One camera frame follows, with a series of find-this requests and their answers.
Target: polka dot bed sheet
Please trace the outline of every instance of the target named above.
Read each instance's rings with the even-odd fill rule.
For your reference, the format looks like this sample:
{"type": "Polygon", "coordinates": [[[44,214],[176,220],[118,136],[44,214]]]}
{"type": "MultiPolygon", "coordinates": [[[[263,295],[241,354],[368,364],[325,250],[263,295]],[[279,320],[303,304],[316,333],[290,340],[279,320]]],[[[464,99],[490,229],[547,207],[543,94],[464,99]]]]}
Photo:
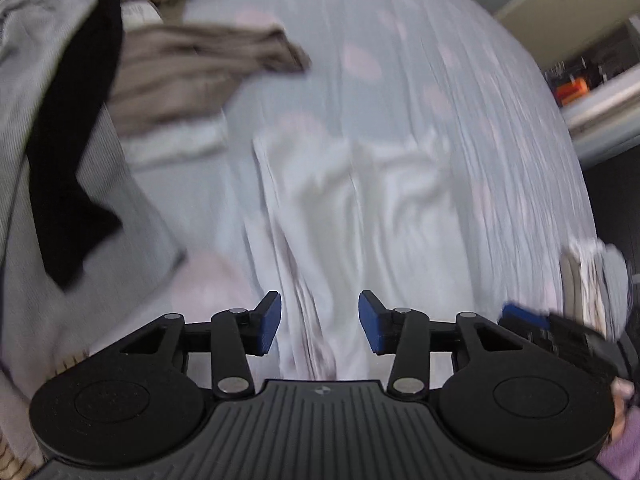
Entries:
{"type": "MultiPolygon", "coordinates": [[[[196,282],[206,281],[211,258],[222,257],[253,280],[249,297],[258,295],[244,233],[244,220],[264,207],[256,136],[302,130],[403,142],[435,133],[451,149],[477,311],[495,318],[505,300],[558,309],[559,248],[570,237],[595,236],[586,188],[538,67],[481,7],[471,0],[189,0],[185,20],[277,23],[312,59],[303,76],[265,74],[242,85],[225,107],[225,150],[136,173],[186,245],[196,282]]],[[[187,321],[207,319],[204,310],[220,303],[216,289],[191,286],[203,309],[187,321]]],[[[172,310],[172,298],[161,294],[152,310],[172,310]]]]}

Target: pile of clothes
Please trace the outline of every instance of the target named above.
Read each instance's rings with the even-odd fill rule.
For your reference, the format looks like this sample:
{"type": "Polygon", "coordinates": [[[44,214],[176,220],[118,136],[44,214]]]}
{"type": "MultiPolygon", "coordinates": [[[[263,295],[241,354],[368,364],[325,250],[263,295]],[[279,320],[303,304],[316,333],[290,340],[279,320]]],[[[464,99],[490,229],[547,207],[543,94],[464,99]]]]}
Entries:
{"type": "Polygon", "coordinates": [[[183,256],[120,141],[167,156],[157,126],[220,114],[252,73],[309,66],[280,28],[183,24],[183,5],[0,0],[2,480],[42,464],[28,422],[38,387],[183,256]]]}

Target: silver screw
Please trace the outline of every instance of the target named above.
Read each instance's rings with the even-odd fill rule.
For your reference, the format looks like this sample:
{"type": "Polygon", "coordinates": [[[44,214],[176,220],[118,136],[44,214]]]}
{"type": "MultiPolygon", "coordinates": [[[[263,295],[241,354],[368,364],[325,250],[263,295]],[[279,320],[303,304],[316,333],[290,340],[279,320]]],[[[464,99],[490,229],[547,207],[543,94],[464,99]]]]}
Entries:
{"type": "Polygon", "coordinates": [[[394,390],[401,394],[416,394],[424,389],[424,383],[415,377],[402,377],[394,381],[394,390]]]}
{"type": "Polygon", "coordinates": [[[239,394],[249,387],[249,383],[242,377],[225,377],[218,381],[218,388],[226,394],[239,394]]]}

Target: bed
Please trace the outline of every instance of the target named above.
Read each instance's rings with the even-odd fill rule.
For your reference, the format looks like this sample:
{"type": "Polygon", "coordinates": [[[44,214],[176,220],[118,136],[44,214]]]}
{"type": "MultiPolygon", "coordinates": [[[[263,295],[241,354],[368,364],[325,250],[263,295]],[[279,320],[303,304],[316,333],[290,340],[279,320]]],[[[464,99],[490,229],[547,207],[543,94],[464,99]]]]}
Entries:
{"type": "MultiPolygon", "coordinates": [[[[190,0],[185,19],[279,23],[313,66],[305,76],[247,81],[225,108],[226,149],[136,172],[190,259],[94,349],[164,312],[203,321],[258,299],[244,220],[264,207],[252,139],[273,129],[386,142],[436,131],[451,149],[476,311],[495,319],[507,299],[558,309],[559,248],[595,236],[588,196],[538,67],[477,4],[190,0]],[[221,297],[220,280],[240,283],[238,293],[221,297]]],[[[190,365],[203,386],[207,367],[205,358],[190,365]]],[[[260,374],[278,376],[277,352],[262,359],[260,374]]]]}

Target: beige cabinet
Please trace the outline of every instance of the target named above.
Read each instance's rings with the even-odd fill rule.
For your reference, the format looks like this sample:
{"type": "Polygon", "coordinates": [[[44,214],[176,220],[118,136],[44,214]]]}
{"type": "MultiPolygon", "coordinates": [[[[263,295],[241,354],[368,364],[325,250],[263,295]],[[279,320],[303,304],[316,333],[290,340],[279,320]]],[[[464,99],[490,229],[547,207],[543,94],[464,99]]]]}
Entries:
{"type": "Polygon", "coordinates": [[[495,17],[547,69],[639,11],[640,0],[512,0],[495,17]]]}

